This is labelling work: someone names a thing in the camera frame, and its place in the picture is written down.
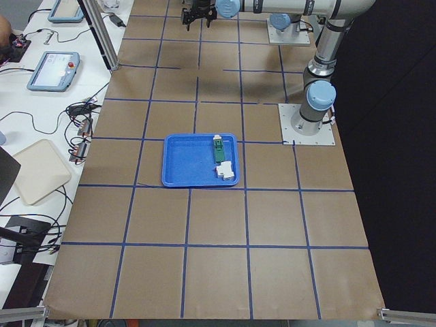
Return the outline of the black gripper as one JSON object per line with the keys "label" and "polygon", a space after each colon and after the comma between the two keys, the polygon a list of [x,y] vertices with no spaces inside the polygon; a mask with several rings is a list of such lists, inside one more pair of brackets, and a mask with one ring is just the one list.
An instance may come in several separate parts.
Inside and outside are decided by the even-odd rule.
{"label": "black gripper", "polygon": [[181,13],[182,24],[186,26],[186,30],[190,30],[190,25],[194,20],[206,19],[206,27],[211,26],[212,21],[217,19],[217,10],[215,1],[212,0],[191,0],[184,1],[188,8],[183,8]]}

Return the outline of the person's hand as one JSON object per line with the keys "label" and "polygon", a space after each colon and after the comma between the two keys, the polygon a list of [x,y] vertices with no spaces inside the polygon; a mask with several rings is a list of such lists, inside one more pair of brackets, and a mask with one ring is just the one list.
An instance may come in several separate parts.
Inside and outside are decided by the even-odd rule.
{"label": "person's hand", "polygon": [[0,47],[8,46],[10,44],[10,35],[12,27],[9,20],[0,15]]}

